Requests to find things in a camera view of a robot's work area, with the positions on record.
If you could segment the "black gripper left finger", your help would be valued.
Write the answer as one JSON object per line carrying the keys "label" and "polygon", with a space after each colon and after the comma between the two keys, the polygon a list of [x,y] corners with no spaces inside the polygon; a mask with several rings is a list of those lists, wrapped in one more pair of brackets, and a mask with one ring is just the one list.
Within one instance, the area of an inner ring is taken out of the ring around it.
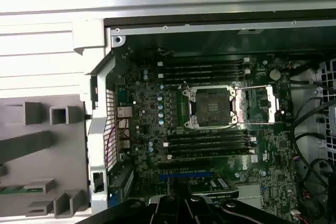
{"label": "black gripper left finger", "polygon": [[170,195],[156,195],[149,204],[130,199],[79,221],[79,223],[187,223],[185,201]]}

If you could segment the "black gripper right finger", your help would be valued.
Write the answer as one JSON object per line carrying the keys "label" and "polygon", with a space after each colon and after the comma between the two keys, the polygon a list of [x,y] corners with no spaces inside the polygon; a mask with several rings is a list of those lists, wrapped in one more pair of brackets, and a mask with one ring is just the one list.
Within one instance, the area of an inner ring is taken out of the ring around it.
{"label": "black gripper right finger", "polygon": [[187,199],[190,215],[196,223],[291,223],[268,212],[229,199],[218,207],[206,196],[191,196]]}

